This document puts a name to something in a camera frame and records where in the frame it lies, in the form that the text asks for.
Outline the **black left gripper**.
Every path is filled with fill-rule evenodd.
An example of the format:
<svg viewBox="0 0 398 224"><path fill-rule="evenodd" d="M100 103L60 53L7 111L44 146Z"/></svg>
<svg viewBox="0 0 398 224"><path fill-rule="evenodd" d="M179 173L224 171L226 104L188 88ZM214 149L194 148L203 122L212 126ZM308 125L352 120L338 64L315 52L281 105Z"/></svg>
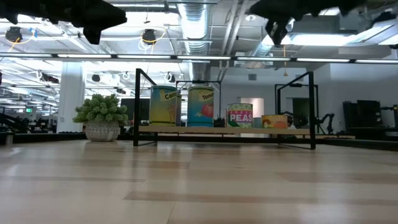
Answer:
<svg viewBox="0 0 398 224"><path fill-rule="evenodd" d="M43 1L43 12L49 19L84 27L83 34L91 44L99 44L101 30L127 21L126 12L102 0Z"/></svg>

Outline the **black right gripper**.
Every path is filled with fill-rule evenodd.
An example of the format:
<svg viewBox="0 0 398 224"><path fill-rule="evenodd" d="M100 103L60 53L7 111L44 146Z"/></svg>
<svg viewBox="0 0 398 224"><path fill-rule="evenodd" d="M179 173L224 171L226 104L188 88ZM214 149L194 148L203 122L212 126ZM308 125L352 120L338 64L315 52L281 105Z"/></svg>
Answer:
<svg viewBox="0 0 398 224"><path fill-rule="evenodd" d="M309 12L310 6L309 0L260 0L248 9L248 14L268 19L267 34L275 45L276 31L276 45L280 45L288 33L287 21L284 20L302 20L303 16Z"/></svg>

